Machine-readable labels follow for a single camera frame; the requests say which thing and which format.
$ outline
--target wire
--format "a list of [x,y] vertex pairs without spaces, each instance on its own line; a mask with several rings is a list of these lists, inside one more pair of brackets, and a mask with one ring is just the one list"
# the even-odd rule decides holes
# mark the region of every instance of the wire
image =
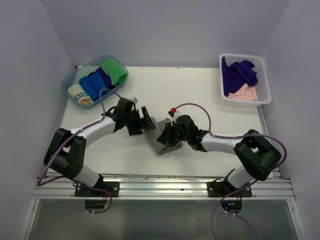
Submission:
[[107,190],[104,190],[104,189],[100,189],[100,188],[95,188],[95,187],[92,187],[92,186],[87,186],[85,184],[82,184],[85,188],[87,189],[90,189],[90,190],[94,190],[94,191],[100,191],[100,192],[103,192],[106,194],[106,196],[109,196],[110,197],[110,202],[108,204],[108,206],[106,206],[103,210],[101,211],[94,211],[92,210],[92,212],[90,212],[91,214],[102,214],[104,213],[105,211],[107,211],[110,207],[111,207],[111,204],[112,204],[112,195],[110,194],[110,192],[108,192]]
[[[209,134],[210,134],[211,136],[213,136],[214,138],[218,138],[218,139],[230,139],[230,140],[232,140],[232,139],[243,139],[243,138],[249,138],[249,137],[264,137],[264,138],[269,138],[269,139],[272,139],[272,140],[276,141],[278,144],[280,144],[280,146],[281,146],[282,149],[283,149],[283,158],[282,158],[282,160],[275,166],[275,168],[281,166],[281,165],[286,161],[287,156],[288,156],[288,151],[287,151],[286,146],[285,146],[279,139],[277,139],[277,138],[275,138],[275,137],[273,137],[273,136],[269,136],[269,135],[266,135],[266,134],[260,134],[260,133],[253,133],[253,134],[246,134],[246,135],[239,135],[239,136],[222,136],[222,135],[213,134],[212,131],[211,131],[211,125],[212,125],[211,117],[210,117],[208,111],[207,111],[203,106],[201,106],[201,105],[199,105],[199,104],[196,104],[196,103],[187,102],[187,103],[180,104],[180,105],[177,106],[175,109],[178,109],[178,108],[181,108],[181,107],[187,106],[187,105],[196,106],[196,107],[202,109],[202,110],[205,112],[205,114],[207,115],[208,120],[209,120],[209,130],[208,130],[208,131],[209,131]],[[218,240],[218,236],[217,236],[217,234],[216,234],[216,232],[215,232],[214,216],[215,216],[216,210],[217,210],[218,206],[220,205],[220,203],[221,203],[224,199],[226,199],[226,198],[228,198],[228,197],[230,197],[230,196],[233,196],[233,195],[235,195],[235,194],[237,194],[237,193],[240,193],[241,191],[245,190],[246,188],[252,186],[252,185],[255,184],[257,181],[258,181],[258,180],[254,180],[253,182],[251,182],[251,183],[249,183],[249,184],[247,184],[247,185],[245,185],[245,186],[243,186],[243,187],[235,190],[234,192],[231,192],[231,193],[227,194],[226,196],[224,196],[223,198],[221,198],[221,199],[219,200],[219,202],[217,203],[217,205],[214,207],[214,209],[213,209],[213,211],[212,211],[212,214],[211,214],[211,218],[210,218],[211,231],[212,231],[212,234],[213,234],[213,236],[215,237],[215,239]],[[236,215],[236,216],[237,216],[238,218],[244,220],[245,222],[247,222],[247,223],[253,228],[254,233],[255,233],[255,236],[256,236],[256,239],[260,239],[257,230],[255,229],[254,225],[253,225],[250,221],[248,221],[247,219],[245,219],[243,216],[240,216],[240,215]]]
[[[103,110],[103,114],[102,114],[102,117],[100,120],[97,120],[97,121],[94,121],[88,125],[85,125],[82,129],[79,129],[78,131],[76,131],[75,133],[73,133],[70,137],[68,137],[61,145],[60,147],[55,151],[55,153],[53,154],[52,158],[50,159],[50,161],[48,162],[48,164],[45,166],[44,170],[42,171],[37,183],[36,183],[36,186],[37,187],[41,187],[43,185],[46,185],[48,183],[51,183],[57,179],[61,179],[61,178],[65,178],[65,176],[56,176],[54,178],[51,178],[50,180],[47,180],[47,181],[43,181],[44,177],[47,175],[47,172],[49,170],[49,168],[51,167],[52,163],[56,160],[57,156],[59,155],[59,153],[61,152],[61,150],[75,137],[77,136],[79,133],[81,133],[83,130],[86,130],[98,123],[100,123],[101,121],[103,121],[106,117],[106,109],[105,109],[105,105],[104,105],[104,101],[103,101],[103,98],[102,98],[102,92],[103,91],[110,91],[112,93],[114,93],[115,95],[117,95],[119,98],[121,98],[121,96],[116,93],[115,91],[109,89],[109,88],[102,88],[100,91],[99,91],[99,99],[100,99],[100,103],[101,103],[101,106],[102,106],[102,110]],[[86,187],[87,189],[91,189],[91,190],[95,190],[95,191],[100,191],[100,192],[103,192],[105,193],[106,195],[108,195],[110,197],[110,203],[109,205],[107,206],[107,208],[105,208],[104,210],[102,211],[98,211],[98,212],[93,212],[93,214],[100,214],[100,213],[103,213],[105,212],[106,210],[108,210],[108,208],[111,206],[111,203],[112,203],[112,196],[111,194],[106,191],[106,190],[103,190],[103,189],[99,189],[99,188],[94,188],[94,187],[91,187],[91,186],[87,186],[85,184],[83,184],[84,187]]]
[[208,117],[208,120],[209,120],[209,134],[214,137],[214,138],[217,138],[217,139],[243,139],[243,138],[249,138],[249,137],[264,137],[264,138],[269,138],[269,139],[272,139],[274,141],[276,141],[283,149],[283,158],[282,160],[275,166],[275,168],[281,166],[285,160],[287,159],[287,155],[288,155],[288,151],[287,151],[287,148],[286,146],[277,138],[273,137],[273,136],[269,136],[267,134],[262,134],[262,133],[253,133],[253,134],[246,134],[246,135],[239,135],[239,136],[221,136],[221,135],[216,135],[216,134],[213,134],[212,131],[211,131],[211,125],[212,125],[212,122],[211,122],[211,117],[208,113],[208,111],[203,107],[203,106],[200,106],[199,104],[196,104],[196,103],[192,103],[192,102],[187,102],[187,103],[183,103],[179,106],[177,106],[175,109],[178,109],[180,107],[183,107],[183,106],[187,106],[187,105],[191,105],[191,106],[196,106],[198,108],[201,108],[205,114],[207,115]]

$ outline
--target gray cloth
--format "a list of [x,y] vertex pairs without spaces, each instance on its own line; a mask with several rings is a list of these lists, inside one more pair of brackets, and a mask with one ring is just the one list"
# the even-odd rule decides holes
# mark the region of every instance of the gray cloth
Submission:
[[182,142],[178,142],[175,145],[168,145],[168,144],[157,142],[157,138],[160,137],[160,135],[165,130],[166,123],[171,123],[170,118],[166,118],[162,121],[157,122],[154,117],[151,117],[151,120],[155,124],[155,129],[145,129],[144,135],[148,139],[149,143],[151,144],[151,146],[153,147],[157,155],[170,153],[183,147]]

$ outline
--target lavender wall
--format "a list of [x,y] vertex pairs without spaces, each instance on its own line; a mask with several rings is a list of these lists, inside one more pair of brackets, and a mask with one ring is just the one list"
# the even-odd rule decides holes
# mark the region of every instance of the lavender wall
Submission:
[[39,0],[2,1],[0,23],[0,238],[17,240],[72,64]]
[[281,168],[292,180],[308,239],[319,239],[320,1],[291,0],[262,57],[272,102],[263,108],[270,134],[288,148]]
[[260,55],[289,0],[41,0],[73,64],[218,67]]

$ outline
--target metal frame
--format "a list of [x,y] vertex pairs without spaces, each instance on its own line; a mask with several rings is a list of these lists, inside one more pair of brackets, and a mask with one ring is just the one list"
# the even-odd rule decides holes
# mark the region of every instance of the metal frame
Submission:
[[[262,132],[268,134],[266,121],[262,108],[257,108]],[[47,178],[57,176],[48,173]],[[292,221],[299,240],[305,240],[306,234],[296,208],[295,194],[290,180],[283,180],[278,168],[273,171],[274,178],[258,181],[252,189],[254,200],[287,200]],[[119,200],[217,200],[217,197],[208,197],[207,182],[212,182],[218,177],[190,177],[190,176],[145,176],[145,175],[108,175],[104,174],[104,181],[120,182]],[[83,199],[74,197],[75,188],[72,181],[58,179],[42,187],[35,187],[20,240],[28,240],[40,199]]]
[[[120,182],[119,197],[126,200],[216,200],[208,198],[207,182],[216,178],[167,177],[167,176],[103,176],[106,182]],[[252,187],[248,200],[294,200],[290,180],[268,179]],[[33,197],[37,199],[74,198],[72,181],[58,179],[45,186],[36,187]]]

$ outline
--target white table surface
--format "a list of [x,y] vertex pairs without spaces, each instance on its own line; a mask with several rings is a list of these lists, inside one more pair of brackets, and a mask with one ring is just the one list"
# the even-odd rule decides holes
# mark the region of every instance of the white table surface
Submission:
[[[129,78],[118,93],[129,99],[136,97],[137,108],[146,106],[150,116],[157,121],[169,117],[168,111],[172,107],[190,102],[207,109],[214,133],[238,135],[249,129],[262,133],[256,108],[223,105],[217,68],[127,69]],[[118,99],[115,95],[105,99],[105,108],[116,105]],[[200,129],[208,129],[207,116],[201,109],[184,106],[179,111],[190,115]],[[61,126],[65,129],[77,128],[97,119],[101,113],[100,105],[84,109],[69,100]],[[84,163],[101,174],[210,177],[223,177],[241,165],[235,155],[197,152],[186,142],[175,152],[157,156],[143,135],[129,136],[126,128],[104,136],[87,147]]]

